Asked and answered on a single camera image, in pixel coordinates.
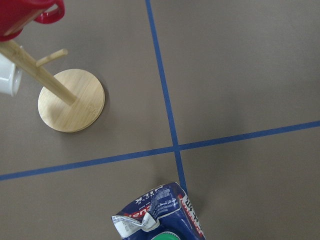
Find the blue milk carton green cap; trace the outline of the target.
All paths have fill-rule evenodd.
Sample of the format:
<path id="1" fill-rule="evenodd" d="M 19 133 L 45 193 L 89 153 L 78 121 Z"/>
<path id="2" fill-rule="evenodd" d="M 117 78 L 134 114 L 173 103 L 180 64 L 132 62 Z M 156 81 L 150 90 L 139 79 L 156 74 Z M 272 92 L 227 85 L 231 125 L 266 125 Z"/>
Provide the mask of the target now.
<path id="1" fill-rule="evenodd" d="M 122 240 L 204 240 L 195 209 L 181 186 L 160 185 L 111 217 Z"/>

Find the white cup on mug tree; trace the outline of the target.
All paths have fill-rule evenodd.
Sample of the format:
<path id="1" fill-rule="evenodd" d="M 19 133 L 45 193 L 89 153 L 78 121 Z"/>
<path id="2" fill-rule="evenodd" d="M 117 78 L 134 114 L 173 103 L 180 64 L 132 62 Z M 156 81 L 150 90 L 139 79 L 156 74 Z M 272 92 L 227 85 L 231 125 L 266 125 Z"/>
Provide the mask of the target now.
<path id="1" fill-rule="evenodd" d="M 23 70 L 0 54 L 0 92 L 14 97 L 20 87 Z"/>

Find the red cup on mug tree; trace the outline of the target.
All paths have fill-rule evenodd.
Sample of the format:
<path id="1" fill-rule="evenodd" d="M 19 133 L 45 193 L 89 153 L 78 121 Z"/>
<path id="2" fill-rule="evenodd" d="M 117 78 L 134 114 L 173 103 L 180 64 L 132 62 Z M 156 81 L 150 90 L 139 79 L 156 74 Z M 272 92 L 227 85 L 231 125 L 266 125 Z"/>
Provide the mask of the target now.
<path id="1" fill-rule="evenodd" d="M 65 15 L 63 0 L 2 0 L 0 2 L 0 41 L 16 38 L 23 28 L 35 21 L 52 24 Z"/>

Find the wooden mug tree stand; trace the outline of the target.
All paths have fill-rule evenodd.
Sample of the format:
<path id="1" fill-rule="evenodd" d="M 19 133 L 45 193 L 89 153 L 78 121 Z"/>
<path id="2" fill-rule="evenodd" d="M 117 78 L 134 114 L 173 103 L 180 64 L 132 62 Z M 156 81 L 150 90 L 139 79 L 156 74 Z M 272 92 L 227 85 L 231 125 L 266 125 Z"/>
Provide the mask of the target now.
<path id="1" fill-rule="evenodd" d="M 101 115 L 106 97 L 95 75 L 83 69 L 67 69 L 52 75 L 45 69 L 45 64 L 68 54 L 65 48 L 36 60 L 10 40 L 1 42 L 0 52 L 43 86 L 37 109 L 50 128 L 64 133 L 78 132 Z"/>

